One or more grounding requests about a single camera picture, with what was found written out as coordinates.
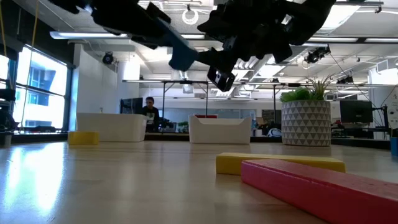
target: table surface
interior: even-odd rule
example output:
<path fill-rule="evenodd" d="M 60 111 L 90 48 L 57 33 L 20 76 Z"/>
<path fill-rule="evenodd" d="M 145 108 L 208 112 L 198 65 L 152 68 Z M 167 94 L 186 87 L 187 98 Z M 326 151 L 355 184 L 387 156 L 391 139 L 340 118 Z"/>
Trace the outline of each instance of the table surface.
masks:
<path fill-rule="evenodd" d="M 398 182 L 389 151 L 279 143 L 64 142 L 0 150 L 0 223 L 324 223 L 243 184 L 216 175 L 222 152 L 331 156 L 347 172 Z"/>

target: ceiling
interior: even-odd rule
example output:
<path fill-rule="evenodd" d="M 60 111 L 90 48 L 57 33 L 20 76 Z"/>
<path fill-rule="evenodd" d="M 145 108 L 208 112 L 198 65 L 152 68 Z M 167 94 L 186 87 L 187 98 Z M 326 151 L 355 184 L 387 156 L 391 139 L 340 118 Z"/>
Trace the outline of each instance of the ceiling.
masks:
<path fill-rule="evenodd" d="M 14 1 L 27 11 L 31 13 L 34 12 L 35 1 Z M 81 11 L 79 15 L 73 15 L 50 4 L 47 0 L 39 1 L 39 19 L 46 22 L 57 31 L 103 32 L 103 29 L 93 22 L 90 14 L 86 11 Z M 371 12 L 377 9 L 377 7 L 374 6 L 361 7 L 329 35 L 358 37 L 398 36 L 398 23 L 396 22 L 398 20 L 398 1 L 383 1 L 384 5 L 381 13 L 375 14 Z M 200 33 L 196 26 L 205 22 L 208 19 L 208 13 L 213 9 L 213 0 L 202 2 L 204 3 L 203 6 L 192 6 L 192 9 L 199 10 L 198 22 L 195 25 L 188 25 L 182 20 L 182 13 L 186 6 L 164 4 L 163 9 L 164 12 L 172 19 L 172 25 L 177 29 L 177 31 L 182 34 L 195 34 Z M 135 52 L 115 52 L 114 56 L 119 61 L 126 61 L 132 57 L 132 54 L 138 53 L 142 59 L 141 73 L 144 78 L 166 79 L 170 77 L 173 72 L 168 66 L 168 61 L 170 60 L 171 55 L 167 48 L 160 47 L 156 50 L 151 50 L 145 46 L 131 42 L 130 40 L 91 40 L 90 42 L 90 49 L 94 50 L 97 54 L 104 54 L 101 49 L 106 48 L 106 46 L 136 46 Z M 221 49 L 221 43 L 217 41 L 191 40 L 190 44 L 197 50 L 205 50 L 210 47 Z M 335 74 L 335 77 L 339 77 L 342 73 L 341 69 L 343 69 L 353 74 L 354 81 L 356 83 L 364 83 L 368 80 L 368 70 L 375 66 L 376 62 L 381 62 L 387 57 L 393 57 L 398 53 L 398 45 L 331 44 L 330 48 L 332 52 L 331 55 L 334 56 L 338 65 L 331 55 L 328 55 L 319 63 L 309 65 L 308 67 L 308 65 L 303 62 L 303 57 L 306 56 L 308 50 L 311 50 L 311 48 L 307 49 L 299 47 L 294 49 L 294 56 L 296 57 L 289 62 L 288 66 L 282 67 L 282 70 L 275 74 L 266 75 L 267 78 L 261 77 L 252 79 L 254 73 L 264 65 L 264 60 L 259 61 L 252 58 L 248 64 L 244 64 L 239 61 L 236 65 L 236 71 L 238 71 L 238 69 L 244 70 L 245 74 L 241 75 L 241 78 L 245 77 L 248 80 L 254 80 L 255 82 L 266 82 L 272 77 L 277 77 L 280 82 L 303 82 L 307 77 L 323 78 L 332 74 Z M 205 80 L 207 70 L 207 65 L 195 62 L 188 71 L 188 77 L 195 80 Z"/>

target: man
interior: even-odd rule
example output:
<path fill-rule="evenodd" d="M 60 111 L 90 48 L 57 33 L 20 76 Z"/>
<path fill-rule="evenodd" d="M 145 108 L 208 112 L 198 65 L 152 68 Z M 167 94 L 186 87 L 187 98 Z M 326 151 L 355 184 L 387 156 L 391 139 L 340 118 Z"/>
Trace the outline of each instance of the man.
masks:
<path fill-rule="evenodd" d="M 146 106 L 142 109 L 142 114 L 147 116 L 147 132 L 157 132 L 159 128 L 159 110 L 154 107 L 155 99 L 153 97 L 146 98 Z"/>

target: white planter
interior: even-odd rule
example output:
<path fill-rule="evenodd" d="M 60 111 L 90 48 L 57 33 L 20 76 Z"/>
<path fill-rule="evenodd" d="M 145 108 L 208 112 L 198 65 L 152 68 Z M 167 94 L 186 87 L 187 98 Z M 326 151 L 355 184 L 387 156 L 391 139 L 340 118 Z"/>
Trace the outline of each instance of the white planter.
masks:
<path fill-rule="evenodd" d="M 295 146 L 330 146 L 330 102 L 297 100 L 282 104 L 282 141 Z"/>

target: yellow foam beam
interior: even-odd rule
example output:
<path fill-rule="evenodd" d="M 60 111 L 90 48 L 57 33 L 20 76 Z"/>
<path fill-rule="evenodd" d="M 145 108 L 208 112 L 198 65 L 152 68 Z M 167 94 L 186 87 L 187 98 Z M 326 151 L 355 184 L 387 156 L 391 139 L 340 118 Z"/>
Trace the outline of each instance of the yellow foam beam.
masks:
<path fill-rule="evenodd" d="M 94 131 L 70 131 L 68 133 L 69 145 L 98 144 L 99 134 Z"/>
<path fill-rule="evenodd" d="M 241 175 L 242 161 L 252 159 L 280 159 L 283 161 L 296 162 L 298 164 L 313 167 L 346 172 L 344 162 L 331 157 L 285 156 L 224 152 L 220 155 L 217 155 L 216 158 L 217 174 Z"/>

